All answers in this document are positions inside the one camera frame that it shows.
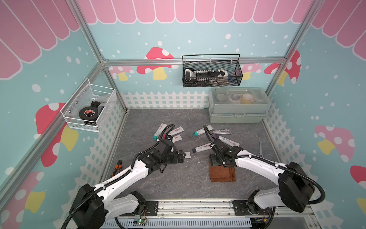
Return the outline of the orange black pliers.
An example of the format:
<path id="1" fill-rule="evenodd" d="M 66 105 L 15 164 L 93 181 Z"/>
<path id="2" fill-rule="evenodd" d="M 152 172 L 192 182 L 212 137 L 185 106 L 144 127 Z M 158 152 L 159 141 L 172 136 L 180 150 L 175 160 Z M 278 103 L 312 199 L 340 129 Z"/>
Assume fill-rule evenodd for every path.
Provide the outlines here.
<path id="1" fill-rule="evenodd" d="M 117 175 L 118 173 L 120 173 L 123 170 L 123 165 L 122 165 L 123 161 L 120 159 L 117 162 L 117 165 L 114 167 L 114 170 L 112 172 L 112 177 Z"/>

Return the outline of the white R&O purple cap tube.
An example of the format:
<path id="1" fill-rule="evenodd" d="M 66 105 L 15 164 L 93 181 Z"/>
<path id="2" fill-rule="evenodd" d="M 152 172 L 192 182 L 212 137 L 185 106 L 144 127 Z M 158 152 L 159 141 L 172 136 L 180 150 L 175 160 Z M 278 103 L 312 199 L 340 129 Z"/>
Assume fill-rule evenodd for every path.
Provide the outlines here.
<path id="1" fill-rule="evenodd" d="M 219 138 L 222 142 L 224 142 L 225 144 L 227 144 L 227 145 L 229 145 L 229 146 L 232 146 L 232 147 L 234 147 L 234 146 L 239 147 L 239 146 L 240 146 L 240 144 L 239 144 L 239 143 L 234 142 L 234 141 L 232 141 L 232 140 L 230 140 L 230 139 L 227 139 L 227 138 L 225 138 L 225 137 L 223 137 L 223 136 L 219 136 L 218 138 Z"/>

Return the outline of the silver purple Protetix toothpaste tube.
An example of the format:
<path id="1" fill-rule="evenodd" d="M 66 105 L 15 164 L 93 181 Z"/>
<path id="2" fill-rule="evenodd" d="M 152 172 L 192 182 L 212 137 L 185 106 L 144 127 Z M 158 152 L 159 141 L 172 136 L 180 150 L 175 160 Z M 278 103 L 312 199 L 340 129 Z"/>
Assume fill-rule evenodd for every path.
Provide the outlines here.
<path id="1" fill-rule="evenodd" d="M 231 135 L 232 134 L 230 129 L 211 130 L 211 133 L 216 134 L 216 135 Z"/>

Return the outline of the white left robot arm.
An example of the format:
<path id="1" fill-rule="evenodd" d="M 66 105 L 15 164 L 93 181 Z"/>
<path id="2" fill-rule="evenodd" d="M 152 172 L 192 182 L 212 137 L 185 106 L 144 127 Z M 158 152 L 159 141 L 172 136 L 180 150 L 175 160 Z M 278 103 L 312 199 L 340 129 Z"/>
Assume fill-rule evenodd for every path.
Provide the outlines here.
<path id="1" fill-rule="evenodd" d="M 120 215 L 140 215 L 145 205 L 141 194 L 132 192 L 122 198 L 119 195 L 154 171 L 163 173 L 168 164 L 183 163 L 185 157 L 185 152 L 177 150 L 172 140 L 157 141 L 149 149 L 139 152 L 125 170 L 95 186 L 82 186 L 62 228 L 67 228 L 73 221 L 79 229 L 99 229 L 106 221 Z"/>

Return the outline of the small silver wrench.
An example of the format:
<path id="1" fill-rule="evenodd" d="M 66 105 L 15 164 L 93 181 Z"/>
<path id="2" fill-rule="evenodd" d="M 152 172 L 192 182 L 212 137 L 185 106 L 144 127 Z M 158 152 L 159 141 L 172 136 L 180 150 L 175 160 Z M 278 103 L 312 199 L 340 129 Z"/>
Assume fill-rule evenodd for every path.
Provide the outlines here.
<path id="1" fill-rule="evenodd" d="M 262 141 L 261 141 L 261 140 L 259 140 L 258 142 L 259 142 L 259 156 L 260 156 L 260 157 L 263 157 Z"/>

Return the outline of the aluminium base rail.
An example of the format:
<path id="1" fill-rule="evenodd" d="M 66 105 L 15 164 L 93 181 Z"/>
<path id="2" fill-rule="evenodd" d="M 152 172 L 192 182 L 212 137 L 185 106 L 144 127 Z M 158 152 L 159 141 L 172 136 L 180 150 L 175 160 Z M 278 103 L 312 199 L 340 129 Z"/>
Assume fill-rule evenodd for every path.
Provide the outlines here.
<path id="1" fill-rule="evenodd" d="M 318 229 L 310 207 L 296 213 L 287 207 L 249 214 L 243 200 L 166 199 L 150 202 L 141 216 L 122 215 L 104 229 Z"/>

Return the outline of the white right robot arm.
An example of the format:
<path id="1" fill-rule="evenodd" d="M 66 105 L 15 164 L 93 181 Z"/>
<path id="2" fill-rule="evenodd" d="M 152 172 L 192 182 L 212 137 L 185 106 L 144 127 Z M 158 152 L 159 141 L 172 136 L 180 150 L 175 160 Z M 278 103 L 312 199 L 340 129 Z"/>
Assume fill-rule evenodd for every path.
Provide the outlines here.
<path id="1" fill-rule="evenodd" d="M 302 213 L 310 204 L 315 192 L 314 182 L 306 176 L 302 168 L 294 162 L 283 164 L 254 155 L 240 147 L 223 147 L 218 153 L 209 156 L 212 167 L 248 169 L 276 184 L 268 190 L 255 190 L 248 197 L 242 209 L 259 215 L 265 209 L 287 207 Z"/>

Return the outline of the far left green cap tube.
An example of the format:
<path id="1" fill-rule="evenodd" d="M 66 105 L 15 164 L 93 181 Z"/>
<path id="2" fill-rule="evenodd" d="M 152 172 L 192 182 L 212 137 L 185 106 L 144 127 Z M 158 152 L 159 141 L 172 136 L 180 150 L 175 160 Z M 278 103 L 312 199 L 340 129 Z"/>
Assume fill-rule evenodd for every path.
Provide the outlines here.
<path id="1" fill-rule="evenodd" d="M 153 139 L 157 140 L 160 136 L 160 134 L 163 132 L 163 130 L 166 128 L 167 124 L 161 123 L 157 131 L 155 132 Z"/>

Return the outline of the white dark cap toothpaste tube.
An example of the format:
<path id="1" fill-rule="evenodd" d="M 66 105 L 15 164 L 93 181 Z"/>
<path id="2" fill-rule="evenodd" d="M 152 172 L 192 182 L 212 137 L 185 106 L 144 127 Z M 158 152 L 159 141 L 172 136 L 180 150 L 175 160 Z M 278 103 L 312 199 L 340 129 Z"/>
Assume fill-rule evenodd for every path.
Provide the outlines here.
<path id="1" fill-rule="evenodd" d="M 176 135 L 176 136 L 173 137 L 172 142 L 175 143 L 175 142 L 181 141 L 181 140 L 182 140 L 181 135 Z"/>

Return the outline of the white pink cap toothpaste tube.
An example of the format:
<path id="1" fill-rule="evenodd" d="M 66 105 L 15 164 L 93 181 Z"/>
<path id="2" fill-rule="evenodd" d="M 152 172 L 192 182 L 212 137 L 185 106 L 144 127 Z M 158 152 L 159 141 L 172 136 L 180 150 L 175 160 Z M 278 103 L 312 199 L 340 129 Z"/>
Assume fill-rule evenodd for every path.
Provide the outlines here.
<path id="1" fill-rule="evenodd" d="M 174 136 L 174 135 L 179 134 L 179 133 L 181 133 L 183 131 L 184 131 L 184 129 L 182 127 L 178 127 L 176 129 L 170 131 L 167 135 Z"/>

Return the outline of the green plastic storage box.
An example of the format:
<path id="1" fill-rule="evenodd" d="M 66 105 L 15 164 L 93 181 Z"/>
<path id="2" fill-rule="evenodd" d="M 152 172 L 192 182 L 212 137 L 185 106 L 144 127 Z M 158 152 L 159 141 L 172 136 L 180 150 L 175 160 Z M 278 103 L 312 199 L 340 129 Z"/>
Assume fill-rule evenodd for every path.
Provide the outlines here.
<path id="1" fill-rule="evenodd" d="M 212 88 L 207 100 L 213 124 L 259 123 L 271 106 L 262 88 Z"/>

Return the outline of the black tape roll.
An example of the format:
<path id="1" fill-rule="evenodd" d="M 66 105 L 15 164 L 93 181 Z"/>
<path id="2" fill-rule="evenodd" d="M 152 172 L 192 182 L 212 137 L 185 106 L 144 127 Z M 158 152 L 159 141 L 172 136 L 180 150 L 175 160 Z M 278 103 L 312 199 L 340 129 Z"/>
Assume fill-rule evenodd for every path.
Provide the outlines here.
<path id="1" fill-rule="evenodd" d="M 93 106 L 85 107 L 79 111 L 79 117 L 84 121 L 95 122 L 98 116 L 98 109 Z"/>

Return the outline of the brown cloth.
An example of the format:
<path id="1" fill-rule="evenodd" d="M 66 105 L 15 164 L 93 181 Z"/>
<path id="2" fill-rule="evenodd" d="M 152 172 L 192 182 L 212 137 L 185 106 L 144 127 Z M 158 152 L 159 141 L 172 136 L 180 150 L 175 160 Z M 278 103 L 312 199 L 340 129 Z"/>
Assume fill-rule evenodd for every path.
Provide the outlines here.
<path id="1" fill-rule="evenodd" d="M 236 173 L 234 167 L 209 166 L 210 180 L 213 183 L 235 182 Z"/>

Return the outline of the white R&O tube red scribble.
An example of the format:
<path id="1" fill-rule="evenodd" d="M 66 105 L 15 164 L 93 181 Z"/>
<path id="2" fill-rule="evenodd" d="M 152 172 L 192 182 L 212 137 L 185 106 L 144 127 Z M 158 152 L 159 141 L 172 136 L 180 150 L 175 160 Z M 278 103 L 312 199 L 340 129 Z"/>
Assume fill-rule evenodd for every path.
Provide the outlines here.
<path id="1" fill-rule="evenodd" d="M 192 152 L 193 153 L 198 153 L 198 152 L 203 152 L 203 151 L 210 150 L 210 149 L 211 149 L 211 144 L 208 143 L 208 144 L 205 144 L 205 145 L 202 145 L 202 146 L 199 146 L 199 147 L 196 147 L 196 148 L 192 149 Z"/>

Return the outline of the white green cap toothpaste tube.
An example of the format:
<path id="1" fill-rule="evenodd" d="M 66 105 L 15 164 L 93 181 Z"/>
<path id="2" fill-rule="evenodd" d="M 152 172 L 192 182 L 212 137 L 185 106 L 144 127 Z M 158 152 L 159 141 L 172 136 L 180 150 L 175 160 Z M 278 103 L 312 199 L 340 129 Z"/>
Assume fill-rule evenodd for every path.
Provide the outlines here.
<path id="1" fill-rule="evenodd" d="M 211 125 L 207 125 L 206 127 L 209 131 L 213 130 L 213 127 Z M 201 128 L 200 130 L 197 130 L 196 132 L 194 132 L 194 136 L 199 136 L 204 133 L 205 133 L 205 129 Z"/>

